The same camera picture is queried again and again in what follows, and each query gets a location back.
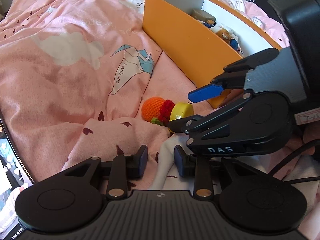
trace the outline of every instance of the pink duvet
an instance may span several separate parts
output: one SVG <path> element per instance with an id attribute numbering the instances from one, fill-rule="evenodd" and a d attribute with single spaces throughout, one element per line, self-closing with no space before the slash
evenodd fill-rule
<path id="1" fill-rule="evenodd" d="M 221 1 L 240 10 L 282 47 L 289 45 L 283 27 L 256 5 Z M 13 0 L 0 23 L 0 107 L 36 181 L 91 156 L 109 161 L 146 144 L 145 175 L 130 187 L 150 186 L 156 153 L 170 134 L 142 120 L 141 104 L 152 96 L 186 102 L 195 87 L 142 31 L 143 8 L 144 0 Z M 212 110 L 207 102 L 194 109 L 196 114 Z M 305 141 L 314 134 L 305 135 Z M 302 140 L 293 138 L 266 156 L 266 170 L 300 145 Z M 296 162 L 276 176 L 283 178 Z M 312 208 L 317 209 L 301 230 L 310 239 L 320 239 L 317 192 L 312 197 Z"/>

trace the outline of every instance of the smartphone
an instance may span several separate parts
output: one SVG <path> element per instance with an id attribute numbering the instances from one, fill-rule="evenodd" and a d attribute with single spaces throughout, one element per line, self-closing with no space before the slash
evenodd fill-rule
<path id="1" fill-rule="evenodd" d="M 14 204 L 20 192 L 33 184 L 0 111 L 0 240 L 16 239 L 23 232 Z"/>

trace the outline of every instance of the cardboard box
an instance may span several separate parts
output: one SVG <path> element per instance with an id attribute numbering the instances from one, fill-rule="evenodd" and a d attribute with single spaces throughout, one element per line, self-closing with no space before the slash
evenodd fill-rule
<path id="1" fill-rule="evenodd" d="M 233 29 L 244 57 L 267 48 L 281 47 L 262 29 L 219 0 L 145 0 L 143 30 L 173 60 L 197 88 L 210 83 L 223 68 L 242 57 L 215 33 L 191 17 L 203 9 Z M 213 108 L 232 100 L 241 91 L 225 90 L 209 99 Z"/>

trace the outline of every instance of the brown plush toy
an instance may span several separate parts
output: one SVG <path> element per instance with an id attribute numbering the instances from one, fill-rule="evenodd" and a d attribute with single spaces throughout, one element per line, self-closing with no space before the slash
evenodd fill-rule
<path id="1" fill-rule="evenodd" d="M 230 39 L 231 36 L 229 34 L 229 32 L 225 29 L 220 29 L 219 31 L 216 32 L 216 34 L 222 38 L 227 44 L 230 44 Z"/>
<path id="2" fill-rule="evenodd" d="M 214 25 L 214 24 L 216 24 L 216 22 L 213 21 L 213 20 L 207 20 L 207 24 L 209 24 L 209 25 Z"/>

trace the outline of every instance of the white cloud print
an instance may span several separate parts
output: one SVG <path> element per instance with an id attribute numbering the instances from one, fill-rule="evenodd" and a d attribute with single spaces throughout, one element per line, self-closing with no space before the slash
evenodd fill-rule
<path id="1" fill-rule="evenodd" d="M 143 14 L 145 0 L 119 0 L 121 4 L 129 8 L 135 9 L 138 13 Z"/>
<path id="2" fill-rule="evenodd" d="M 43 41 L 33 35 L 32 39 L 40 49 L 53 58 L 56 65 L 60 66 L 70 66 L 84 58 L 97 70 L 100 67 L 99 58 L 104 55 L 103 46 L 99 41 L 89 43 L 79 32 L 61 33 Z"/>

